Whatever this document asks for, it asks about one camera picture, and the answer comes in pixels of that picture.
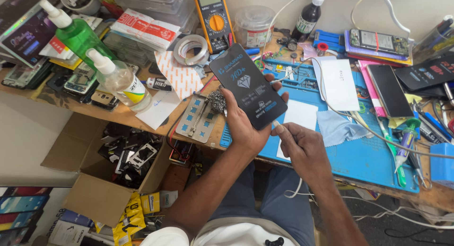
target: white shirt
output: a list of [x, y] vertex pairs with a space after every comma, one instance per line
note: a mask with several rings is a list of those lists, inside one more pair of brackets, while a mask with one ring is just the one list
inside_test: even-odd
[[[258, 218], [222, 218], [208, 222], [192, 246], [263, 246], [266, 240], [275, 241], [279, 237], [284, 238], [284, 246], [299, 246], [286, 231], [272, 221]], [[183, 230], [178, 227], [164, 227], [148, 235], [140, 245], [189, 244], [188, 236]]]

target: wooden desk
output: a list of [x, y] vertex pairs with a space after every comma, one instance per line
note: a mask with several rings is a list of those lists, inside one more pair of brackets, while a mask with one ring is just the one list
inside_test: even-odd
[[[282, 34], [275, 32], [274, 36], [273, 36], [273, 40], [267, 45], [266, 50], [267, 51], [279, 50], [279, 48], [281, 46], [276, 44], [276, 39], [281, 36], [282, 36]], [[298, 50], [295, 51], [298, 54], [297, 59], [299, 59], [299, 57], [301, 56], [300, 55], [301, 51], [302, 50], [300, 47], [298, 47]], [[278, 57], [278, 59], [291, 61], [290, 54], [291, 54], [291, 52], [287, 52], [283, 56]], [[2, 71], [0, 71], [0, 80], [3, 80], [5, 75], [9, 72], [9, 70], [10, 69], [3, 69]], [[212, 73], [208, 73], [207, 77], [202, 79], [203, 84], [206, 84], [212, 75], [213, 75]], [[139, 79], [145, 80], [148, 77], [156, 77], [156, 76], [157, 75], [150, 74], [148, 72], [148, 69], [143, 69], [139, 75]], [[57, 107], [66, 108], [66, 109], [72, 110], [77, 113], [93, 116], [93, 117], [103, 119], [106, 121], [117, 122], [117, 123], [124, 124], [127, 126], [140, 128], [140, 129], [146, 130], [148, 132], [153, 132], [153, 133], [157, 133], [160, 135], [167, 134], [167, 132], [169, 131], [173, 122], [186, 109], [186, 106], [189, 102], [189, 101], [182, 101], [179, 104], [179, 106], [173, 111], [173, 113], [169, 116], [167, 123], [164, 122], [165, 125], [160, 126], [157, 130], [153, 130], [151, 127], [147, 126], [144, 122], [142, 122], [137, 117], [135, 117], [136, 113], [129, 110], [128, 107], [123, 105], [122, 103], [119, 104], [118, 107], [115, 110], [113, 110], [112, 112], [108, 112], [106, 110], [97, 108], [93, 105], [79, 104], [77, 101], [75, 101], [71, 98], [63, 97], [60, 94], [55, 94], [55, 92], [52, 89], [50, 89], [48, 86], [46, 86], [45, 82], [47, 80], [48, 79], [46, 79], [41, 84], [41, 86], [39, 86], [36, 90], [17, 90], [14, 88], [0, 85], [0, 91], [18, 95], [18, 96], [23, 96], [28, 99], [32, 99], [34, 101], [45, 102], [48, 104], [55, 105]], [[217, 81], [217, 80], [212, 81], [210, 83], [210, 85], [207, 86], [207, 88], [205, 89], [203, 94], [207, 95], [209, 92], [217, 89], [218, 86], [219, 86], [219, 81]], [[149, 91], [152, 95], [154, 95], [156, 93], [156, 91], [154, 91], [154, 90], [149, 89]], [[433, 113], [430, 105], [424, 107], [424, 110]], [[219, 141], [221, 138], [221, 134], [224, 130], [224, 125], [225, 125], [225, 118], [223, 116], [219, 116], [218, 121], [216, 122], [216, 124], [214, 126], [213, 132], [211, 133], [208, 142], [205, 144], [202, 144], [198, 141], [194, 141], [188, 137], [179, 135], [177, 133], [174, 134], [173, 138], [178, 139], [178, 140], [193, 142], [193, 143], [203, 145], [205, 147], [217, 149], [217, 150], [225, 150], [225, 148], [219, 146]], [[428, 152], [428, 148], [424, 145], [419, 144], [419, 148], [422, 151]], [[264, 162], [271, 162], [271, 163], [278, 164], [278, 165], [285, 165], [285, 166], [288, 165], [287, 163], [281, 163], [276, 160], [268, 160], [268, 159], [264, 159], [264, 158], [258, 158], [258, 159], [262, 160]], [[424, 176], [430, 178], [429, 157], [422, 156], [421, 162], [422, 162], [423, 171], [425, 173]], [[443, 210], [446, 210], [449, 212], [454, 212], [454, 190], [449, 189], [445, 186], [439, 185], [437, 183], [433, 183], [433, 188], [430, 191], [427, 191], [424, 188], [421, 188], [419, 194], [414, 194], [414, 193], [409, 193], [407, 191], [399, 191], [399, 190], [391, 189], [388, 187], [370, 184], [370, 183], [363, 182], [363, 181], [355, 181], [355, 180], [347, 179], [347, 178], [343, 178], [343, 177], [336, 177], [335, 179], [339, 182], [343, 182], [343, 183], [346, 183], [349, 185], [354, 185], [357, 187], [361, 187], [361, 188], [377, 191], [377, 192], [380, 192], [380, 193], [383, 193], [386, 195], [390, 195], [393, 197], [405, 199], [405, 200], [408, 200], [411, 202], [429, 205], [429, 206], [440, 208], [440, 209], [443, 209]]]

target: digital multimeter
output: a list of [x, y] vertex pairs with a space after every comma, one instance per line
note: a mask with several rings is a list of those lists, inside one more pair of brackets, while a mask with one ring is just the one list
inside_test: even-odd
[[232, 35], [233, 45], [236, 40], [225, 0], [195, 0], [195, 2], [210, 53], [219, 53], [230, 46], [229, 33]]

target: double-sided tape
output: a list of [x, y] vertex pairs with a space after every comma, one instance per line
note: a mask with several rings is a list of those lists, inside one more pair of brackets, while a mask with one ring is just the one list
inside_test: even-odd
[[[200, 47], [200, 52], [191, 58], [186, 58], [186, 54], [192, 48]], [[208, 52], [208, 43], [202, 36], [187, 35], [180, 39], [173, 49], [173, 57], [182, 65], [202, 65], [208, 61], [210, 53]]]

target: red cap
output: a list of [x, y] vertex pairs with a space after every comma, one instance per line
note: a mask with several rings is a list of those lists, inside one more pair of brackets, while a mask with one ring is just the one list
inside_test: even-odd
[[325, 43], [318, 43], [317, 48], [322, 51], [328, 50], [328, 45]]

